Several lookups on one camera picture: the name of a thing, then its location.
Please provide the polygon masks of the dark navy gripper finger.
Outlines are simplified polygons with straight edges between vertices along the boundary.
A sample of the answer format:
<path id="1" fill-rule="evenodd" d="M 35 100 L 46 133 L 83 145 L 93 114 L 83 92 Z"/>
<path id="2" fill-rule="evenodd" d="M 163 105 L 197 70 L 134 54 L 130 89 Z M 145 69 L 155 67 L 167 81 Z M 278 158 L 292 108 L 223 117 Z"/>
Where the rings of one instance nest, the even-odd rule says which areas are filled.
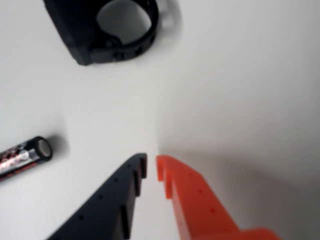
<path id="1" fill-rule="evenodd" d="M 49 239 L 130 239 L 135 200 L 146 176 L 147 154 L 131 156 Z"/>

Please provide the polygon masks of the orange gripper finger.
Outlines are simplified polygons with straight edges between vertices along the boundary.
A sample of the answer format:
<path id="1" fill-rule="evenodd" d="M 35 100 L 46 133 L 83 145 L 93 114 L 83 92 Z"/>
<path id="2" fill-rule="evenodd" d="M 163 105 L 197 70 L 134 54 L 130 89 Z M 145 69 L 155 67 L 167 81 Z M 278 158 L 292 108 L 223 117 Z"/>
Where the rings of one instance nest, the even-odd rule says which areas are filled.
<path id="1" fill-rule="evenodd" d="M 182 240 L 277 240 L 266 228 L 240 229 L 204 177 L 182 161 L 156 157 L 157 176 L 173 204 Z"/>

